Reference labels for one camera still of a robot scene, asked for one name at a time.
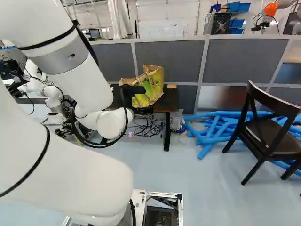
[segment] table leg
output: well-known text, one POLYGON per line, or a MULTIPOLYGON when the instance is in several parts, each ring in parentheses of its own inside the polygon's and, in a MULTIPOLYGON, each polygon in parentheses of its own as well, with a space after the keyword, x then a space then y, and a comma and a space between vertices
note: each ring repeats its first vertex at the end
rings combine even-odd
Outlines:
POLYGON ((165 138, 164 138, 164 151, 169 152, 170 145, 170 112, 165 113, 165 138))

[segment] black device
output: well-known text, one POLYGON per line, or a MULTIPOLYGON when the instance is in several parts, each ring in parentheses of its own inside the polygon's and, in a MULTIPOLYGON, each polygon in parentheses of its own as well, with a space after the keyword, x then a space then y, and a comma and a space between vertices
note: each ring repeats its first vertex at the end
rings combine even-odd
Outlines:
POLYGON ((216 13, 210 34, 229 34, 231 17, 231 13, 216 13))
POLYGON ((98 29, 89 29, 90 35, 92 39, 101 38, 100 32, 98 29))
POLYGON ((292 34, 293 27, 300 22, 299 17, 297 16, 297 13, 290 13, 285 25, 285 28, 283 30, 283 34, 292 34))

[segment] electrical cord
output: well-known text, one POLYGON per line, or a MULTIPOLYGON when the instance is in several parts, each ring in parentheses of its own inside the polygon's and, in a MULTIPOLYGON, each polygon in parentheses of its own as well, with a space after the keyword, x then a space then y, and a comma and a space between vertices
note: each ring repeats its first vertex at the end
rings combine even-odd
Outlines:
POLYGON ((256 26, 254 19, 255 19, 259 14, 257 14, 257 15, 254 16, 254 18, 253 18, 253 24, 254 24, 254 26, 256 26))
POLYGON ((124 136, 124 137, 153 137, 156 136, 158 134, 160 134, 160 132, 163 131, 163 121, 162 119, 155 119, 153 121, 149 121, 149 119, 147 119, 146 117, 143 118, 146 120, 146 124, 145 125, 140 125, 136 122, 133 122, 134 124, 136 124, 137 126, 131 126, 129 128, 136 128, 133 132, 132 136, 124 136), (156 125, 155 122, 161 121, 161 125, 156 125))
POLYGON ((27 93, 24 93, 24 95, 29 99, 29 101, 32 103, 32 106, 33 106, 33 109, 32 109, 32 112, 29 114, 31 115, 33 112, 34 112, 34 103, 33 101, 28 97, 27 93))
POLYGON ((116 143, 117 141, 119 141, 124 136, 124 134, 125 134, 125 132, 127 130, 127 126, 128 126, 128 117, 127 117, 127 108, 126 108, 126 103, 125 103, 124 96, 123 96, 123 88, 122 87, 120 89, 120 96, 121 96, 123 108, 124 108, 124 111, 125 111, 126 124, 125 124, 124 130, 122 131, 122 133, 120 134, 120 136, 118 138, 116 138, 115 140, 106 143, 105 145, 102 145, 101 143, 95 143, 95 142, 92 142, 90 140, 87 140, 86 138, 84 138, 79 133, 79 131, 77 130, 77 128, 75 126, 76 117, 75 117, 74 110, 75 110, 76 104, 74 104, 73 110, 72 110, 72 114, 71 114, 71 129, 72 129, 72 132, 74 133, 74 135, 76 136, 76 138, 80 142, 82 142, 86 146, 89 146, 89 147, 92 147, 92 148, 106 148, 106 147, 109 147, 109 146, 113 145, 114 143, 116 143))
POLYGON ((293 8, 294 6, 297 6, 297 5, 299 5, 299 4, 301 4, 301 2, 299 2, 299 3, 297 3, 297 4, 294 4, 294 5, 292 5, 292 7, 291 7, 291 13, 292 13, 292 8, 293 8))
POLYGON ((133 200, 132 199, 130 199, 130 206, 131 206, 131 210, 132 210, 133 226, 136 226, 135 206, 133 204, 133 200))
POLYGON ((255 25, 255 26, 257 26, 258 21, 259 21, 261 18, 265 17, 265 16, 272 17, 272 18, 275 20, 276 25, 277 25, 277 29, 278 29, 278 34, 280 34, 279 26, 278 26, 277 20, 276 20, 273 16, 270 16, 270 15, 263 15, 263 16, 259 17, 259 18, 257 19, 257 21, 256 21, 256 25, 255 25))
POLYGON ((29 74, 29 76, 30 76, 31 78, 36 79, 36 80, 39 80, 42 84, 45 85, 45 84, 48 82, 48 76, 47 76, 46 74, 45 74, 45 81, 43 81, 42 79, 33 77, 33 76, 29 73, 29 71, 26 69, 26 67, 25 67, 24 69, 27 71, 27 73, 29 74))

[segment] metal frame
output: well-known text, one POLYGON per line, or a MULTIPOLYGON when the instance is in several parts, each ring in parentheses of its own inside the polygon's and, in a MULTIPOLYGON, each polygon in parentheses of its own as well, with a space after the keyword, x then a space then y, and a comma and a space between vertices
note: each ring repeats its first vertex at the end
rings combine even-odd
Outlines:
MULTIPOLYGON (((136 213, 136 225, 142 226, 145 223, 145 216, 147 211, 147 201, 153 198, 159 202, 162 202, 165 205, 172 207, 173 209, 178 210, 178 226, 183 226, 183 194, 181 193, 163 193, 163 192, 146 192, 145 190, 134 189, 132 200, 135 207, 136 213), (170 200, 177 200, 177 205, 169 205, 170 200)), ((66 216, 61 226, 69 226, 72 218, 66 216)))
POLYGON ((183 202, 183 194, 181 193, 163 193, 163 192, 147 192, 147 196, 150 196, 151 198, 162 202, 163 204, 168 205, 166 202, 168 200, 177 200, 177 206, 171 206, 172 208, 178 210, 178 226, 183 226, 184 221, 183 221, 183 210, 184 210, 184 202, 183 202))

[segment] computer monitor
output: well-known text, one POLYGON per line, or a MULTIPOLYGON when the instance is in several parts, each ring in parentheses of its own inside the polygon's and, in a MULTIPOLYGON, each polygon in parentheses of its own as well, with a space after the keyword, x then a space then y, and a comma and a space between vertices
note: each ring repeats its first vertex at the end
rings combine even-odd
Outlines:
POLYGON ((98 29, 89 29, 89 31, 90 31, 91 38, 95 39, 101 37, 98 29))

